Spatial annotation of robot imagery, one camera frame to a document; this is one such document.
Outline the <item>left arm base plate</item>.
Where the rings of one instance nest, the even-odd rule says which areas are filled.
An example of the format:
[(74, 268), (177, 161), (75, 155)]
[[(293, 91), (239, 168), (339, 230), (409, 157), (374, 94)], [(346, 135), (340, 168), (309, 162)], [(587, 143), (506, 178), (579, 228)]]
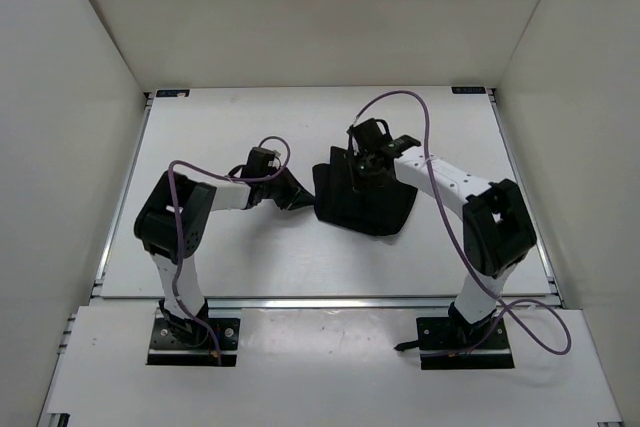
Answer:
[(235, 367), (240, 339), (241, 319), (233, 317), (209, 318), (216, 334), (219, 350), (207, 329), (196, 327), (192, 336), (173, 326), (157, 312), (151, 331), (146, 364), (150, 366)]

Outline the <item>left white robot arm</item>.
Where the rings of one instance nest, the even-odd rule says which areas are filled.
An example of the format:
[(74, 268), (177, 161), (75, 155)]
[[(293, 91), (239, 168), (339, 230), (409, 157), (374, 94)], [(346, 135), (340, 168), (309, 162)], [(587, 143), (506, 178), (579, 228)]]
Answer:
[(256, 172), (237, 166), (218, 184), (166, 171), (139, 212), (134, 236), (156, 265), (163, 289), (159, 310), (185, 347), (220, 351), (220, 334), (209, 324), (195, 266), (210, 214), (248, 210), (264, 200), (283, 211), (296, 211), (313, 206), (315, 197), (289, 169), (268, 162)]

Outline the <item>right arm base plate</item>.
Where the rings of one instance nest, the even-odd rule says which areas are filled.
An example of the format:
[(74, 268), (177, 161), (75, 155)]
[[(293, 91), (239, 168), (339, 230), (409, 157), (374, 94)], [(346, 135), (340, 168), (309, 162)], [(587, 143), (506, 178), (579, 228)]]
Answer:
[(499, 370), (515, 367), (504, 320), (485, 337), (463, 341), (448, 317), (416, 319), (420, 367), (424, 371)]

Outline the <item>black skirt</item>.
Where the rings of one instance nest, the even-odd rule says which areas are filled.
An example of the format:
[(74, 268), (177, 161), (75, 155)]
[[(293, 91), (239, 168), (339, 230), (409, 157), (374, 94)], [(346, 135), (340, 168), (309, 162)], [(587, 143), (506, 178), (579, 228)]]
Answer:
[(314, 212), (318, 220), (369, 236), (398, 234), (413, 209), (417, 189), (400, 182), (390, 187), (332, 197), (329, 162), (313, 166)]

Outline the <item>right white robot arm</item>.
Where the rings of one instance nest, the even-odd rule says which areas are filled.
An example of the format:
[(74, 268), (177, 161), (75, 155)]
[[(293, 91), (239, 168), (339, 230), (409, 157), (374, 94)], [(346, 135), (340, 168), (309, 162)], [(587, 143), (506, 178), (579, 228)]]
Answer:
[(331, 147), (313, 180), (318, 219), (369, 236), (398, 234), (418, 195), (431, 197), (467, 271), (444, 335), (465, 350), (490, 335), (506, 281), (537, 244), (513, 179), (472, 175), (410, 136), (380, 134), (359, 149)]

